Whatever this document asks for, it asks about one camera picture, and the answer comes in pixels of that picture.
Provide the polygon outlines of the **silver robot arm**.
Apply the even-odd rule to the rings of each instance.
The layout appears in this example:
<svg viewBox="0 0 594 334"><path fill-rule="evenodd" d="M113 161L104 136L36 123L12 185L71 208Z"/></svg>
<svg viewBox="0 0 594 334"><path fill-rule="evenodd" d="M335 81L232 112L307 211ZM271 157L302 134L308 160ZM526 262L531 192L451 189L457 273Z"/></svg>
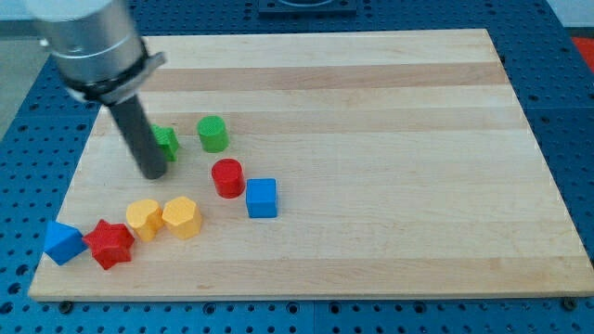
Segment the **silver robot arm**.
<svg viewBox="0 0 594 334"><path fill-rule="evenodd" d="M27 0L25 7L71 95L117 105L166 62L150 55L125 0Z"/></svg>

